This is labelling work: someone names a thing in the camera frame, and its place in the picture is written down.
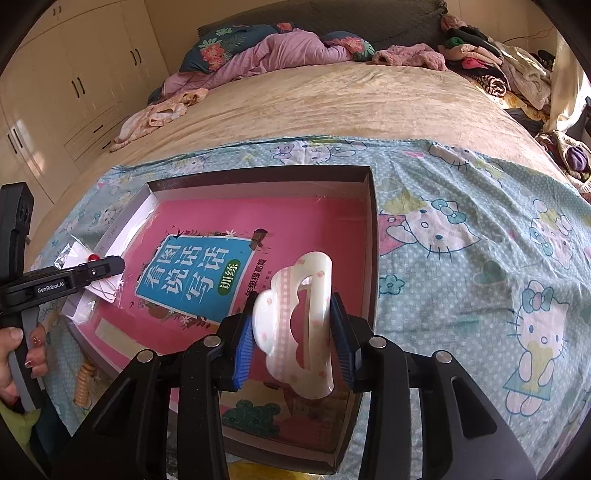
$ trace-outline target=headboard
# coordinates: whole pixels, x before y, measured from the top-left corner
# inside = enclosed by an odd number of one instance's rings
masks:
[[[319,36],[336,30],[355,33],[376,50],[390,45],[444,43],[439,21],[443,0],[285,0],[199,27],[199,37],[228,24],[292,22]]]

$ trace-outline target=pink book cover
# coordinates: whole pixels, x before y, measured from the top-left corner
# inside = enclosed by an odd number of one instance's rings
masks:
[[[114,303],[99,300],[80,333],[107,362],[122,370],[141,349],[182,351],[215,333],[239,313],[251,291],[305,253],[333,261],[332,289],[346,310],[361,315],[367,205],[362,199],[285,197],[194,199],[160,203],[123,257],[122,287]],[[303,341],[296,307],[291,330]],[[303,364],[301,349],[298,361]],[[349,390],[333,353],[335,389],[308,400],[267,372],[255,348],[249,379],[220,398],[222,423],[243,432],[322,452],[334,452]],[[171,406],[176,409],[178,391]]]

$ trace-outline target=wall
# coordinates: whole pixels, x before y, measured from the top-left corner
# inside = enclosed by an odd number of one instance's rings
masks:
[[[145,0],[160,50],[170,73],[198,40],[197,28],[276,0]],[[531,0],[447,0],[450,13],[496,40],[533,35],[552,26]],[[514,40],[511,45],[554,52],[556,31],[542,40]]]
[[[556,52],[556,29],[531,0],[447,0],[447,9],[469,25],[480,28],[486,35],[505,43],[514,37],[530,37],[543,31],[537,40],[518,38],[508,45],[537,51],[543,48]]]

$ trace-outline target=light blue polka dot sheet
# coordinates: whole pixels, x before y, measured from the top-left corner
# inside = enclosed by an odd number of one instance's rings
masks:
[[[36,264],[52,264],[70,234],[94,247],[147,181],[320,163],[373,171],[380,241],[376,332],[406,351],[450,351],[509,423],[536,470],[547,470],[591,404],[591,206],[546,175],[432,141],[305,137],[232,144],[113,168]],[[62,323],[49,343],[48,391],[73,432],[85,414],[72,404],[82,354]],[[365,398],[338,474],[343,479],[357,478],[368,407]],[[418,401],[413,422],[416,477]]]

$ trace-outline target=floral pillowcase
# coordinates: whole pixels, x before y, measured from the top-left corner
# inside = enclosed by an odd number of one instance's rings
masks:
[[[356,61],[370,61],[375,53],[371,43],[350,32],[331,32],[322,37],[321,40],[327,47],[333,45],[345,47]]]
[[[293,24],[281,22],[274,25],[228,25],[204,35],[187,52],[180,72],[215,72],[234,55],[254,47],[273,33],[287,33]]]

